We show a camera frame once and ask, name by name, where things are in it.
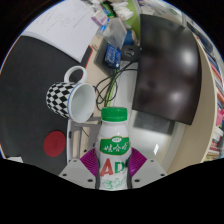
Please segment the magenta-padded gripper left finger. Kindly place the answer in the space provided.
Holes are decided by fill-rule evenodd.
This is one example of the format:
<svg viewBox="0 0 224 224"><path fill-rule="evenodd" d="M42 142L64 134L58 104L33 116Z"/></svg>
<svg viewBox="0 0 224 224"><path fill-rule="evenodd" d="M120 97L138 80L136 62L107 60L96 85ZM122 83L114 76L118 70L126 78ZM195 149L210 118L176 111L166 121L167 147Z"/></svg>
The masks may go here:
<svg viewBox="0 0 224 224"><path fill-rule="evenodd" d="M99 187L99 165L95 150L88 151L80 159L72 159L59 176L78 186L97 189Z"/></svg>

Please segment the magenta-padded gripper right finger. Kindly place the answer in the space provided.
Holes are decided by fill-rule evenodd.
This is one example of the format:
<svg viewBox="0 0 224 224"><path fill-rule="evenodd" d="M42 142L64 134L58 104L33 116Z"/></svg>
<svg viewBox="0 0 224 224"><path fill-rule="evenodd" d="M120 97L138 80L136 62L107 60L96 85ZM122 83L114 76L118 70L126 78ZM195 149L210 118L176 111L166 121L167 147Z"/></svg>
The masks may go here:
<svg viewBox="0 0 224 224"><path fill-rule="evenodd" d="M166 176L166 172L154 159L147 159L138 150L132 149L128 161L127 186L141 188Z"/></svg>

